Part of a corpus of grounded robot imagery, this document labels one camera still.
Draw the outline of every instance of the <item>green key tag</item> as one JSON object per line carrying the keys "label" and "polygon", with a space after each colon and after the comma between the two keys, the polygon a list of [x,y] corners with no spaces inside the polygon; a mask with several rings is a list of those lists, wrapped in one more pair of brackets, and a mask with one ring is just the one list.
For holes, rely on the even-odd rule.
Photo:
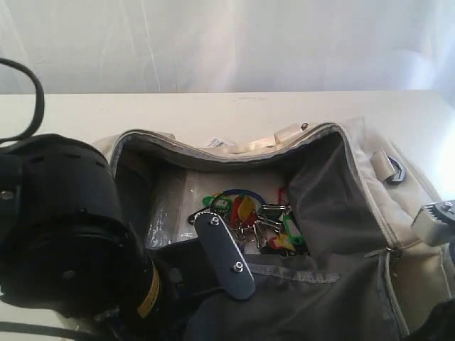
{"label": "green key tag", "polygon": [[284,224],[284,228],[286,229],[286,233],[289,236],[289,240],[291,241],[292,244],[302,245],[305,242],[299,229],[294,224],[294,221],[292,220],[292,218],[290,216],[285,215],[283,217],[283,224]]}

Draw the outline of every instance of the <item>white table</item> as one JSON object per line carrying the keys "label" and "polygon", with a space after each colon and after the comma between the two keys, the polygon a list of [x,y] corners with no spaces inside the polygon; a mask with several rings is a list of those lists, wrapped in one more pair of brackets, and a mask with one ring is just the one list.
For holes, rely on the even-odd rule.
{"label": "white table", "polygon": [[[0,95],[0,136],[19,132],[27,125],[33,101],[32,95]],[[211,137],[242,143],[271,136],[292,123],[358,116],[365,116],[389,136],[444,199],[455,198],[455,111],[431,91],[49,94],[39,133],[57,133],[91,143],[140,128],[171,132],[182,142],[204,146]],[[8,305],[0,305],[0,320],[60,324],[50,311]]]}

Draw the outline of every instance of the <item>screw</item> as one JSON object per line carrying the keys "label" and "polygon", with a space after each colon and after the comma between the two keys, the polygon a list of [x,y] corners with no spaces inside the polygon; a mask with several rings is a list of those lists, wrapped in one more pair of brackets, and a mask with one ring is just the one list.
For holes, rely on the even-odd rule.
{"label": "screw", "polygon": [[452,208],[452,203],[450,201],[443,202],[441,205],[441,209],[444,211],[448,211]]}
{"label": "screw", "polygon": [[10,190],[2,190],[0,192],[0,198],[2,200],[10,200],[14,197],[14,193],[11,192]]}
{"label": "screw", "polygon": [[220,224],[220,220],[218,219],[218,217],[213,217],[212,219],[210,219],[210,225],[217,226],[218,224]]}
{"label": "screw", "polygon": [[65,271],[62,275],[64,279],[73,279],[76,276],[76,273],[73,270]]}
{"label": "screw", "polygon": [[243,271],[243,264],[241,261],[238,261],[237,263],[234,264],[232,267],[232,270],[235,272],[242,272]]}

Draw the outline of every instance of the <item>bag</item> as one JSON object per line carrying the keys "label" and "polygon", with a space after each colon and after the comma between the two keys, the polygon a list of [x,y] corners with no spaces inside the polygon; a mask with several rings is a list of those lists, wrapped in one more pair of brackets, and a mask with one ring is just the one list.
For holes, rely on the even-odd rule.
{"label": "bag", "polygon": [[[421,206],[440,201],[436,190],[362,119],[217,148],[140,130],[95,147],[148,247],[195,237],[183,222],[201,195],[239,184],[276,202],[287,188],[310,256],[246,254],[253,297],[205,299],[185,340],[401,340],[455,292],[449,245],[428,247],[410,229]],[[397,183],[387,157],[406,173]]]}

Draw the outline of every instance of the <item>white backdrop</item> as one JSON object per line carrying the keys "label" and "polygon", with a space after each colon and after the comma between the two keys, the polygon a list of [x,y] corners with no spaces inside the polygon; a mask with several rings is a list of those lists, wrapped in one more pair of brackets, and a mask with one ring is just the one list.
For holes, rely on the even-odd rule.
{"label": "white backdrop", "polygon": [[454,0],[0,0],[0,56],[48,93],[436,89],[455,104],[454,19]]}

